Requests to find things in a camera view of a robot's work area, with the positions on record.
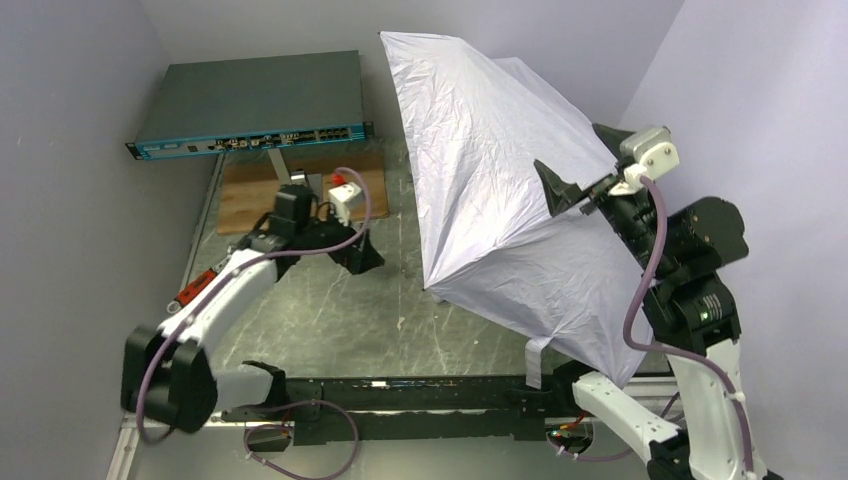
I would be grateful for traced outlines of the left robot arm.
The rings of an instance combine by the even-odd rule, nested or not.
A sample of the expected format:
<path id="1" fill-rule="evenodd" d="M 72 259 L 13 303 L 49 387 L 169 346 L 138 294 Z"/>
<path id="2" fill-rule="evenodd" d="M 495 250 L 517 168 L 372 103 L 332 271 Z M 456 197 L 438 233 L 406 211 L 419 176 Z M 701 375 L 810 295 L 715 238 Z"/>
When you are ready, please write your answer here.
<path id="1" fill-rule="evenodd" d="M 217 267 L 183 290 L 177 311 L 127 337 L 119 403 L 139 426 L 150 419 L 195 433 L 217 411 L 246 407 L 268 415 L 290 405 L 284 370 L 246 361 L 215 371 L 209 358 L 234 322 L 301 258 L 326 254 L 352 275 L 383 265 L 368 226 L 354 228 L 351 221 L 354 208 L 371 205 L 367 186 L 343 183 L 327 197 L 322 213 L 308 186 L 282 185 L 273 208 Z"/>

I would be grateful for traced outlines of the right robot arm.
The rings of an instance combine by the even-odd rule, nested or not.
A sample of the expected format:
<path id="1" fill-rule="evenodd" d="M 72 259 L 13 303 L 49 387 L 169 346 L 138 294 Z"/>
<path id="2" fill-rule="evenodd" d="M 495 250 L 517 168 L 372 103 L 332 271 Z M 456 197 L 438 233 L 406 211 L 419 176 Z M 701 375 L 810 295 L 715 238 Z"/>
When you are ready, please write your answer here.
<path id="1" fill-rule="evenodd" d="M 552 215 L 599 212 L 643 268 L 623 325 L 625 344 L 667 357 L 680 423 L 656 414 L 599 371 L 577 361 L 522 390 L 532 415 L 546 407 L 593 416 L 643 462 L 652 479 L 770 479 L 747 413 L 740 375 L 741 325 L 719 270 L 748 255 L 745 224 L 724 199 L 667 210 L 657 180 L 680 159 L 670 131 L 594 124 L 616 160 L 612 173 L 581 187 L 534 164 Z"/>

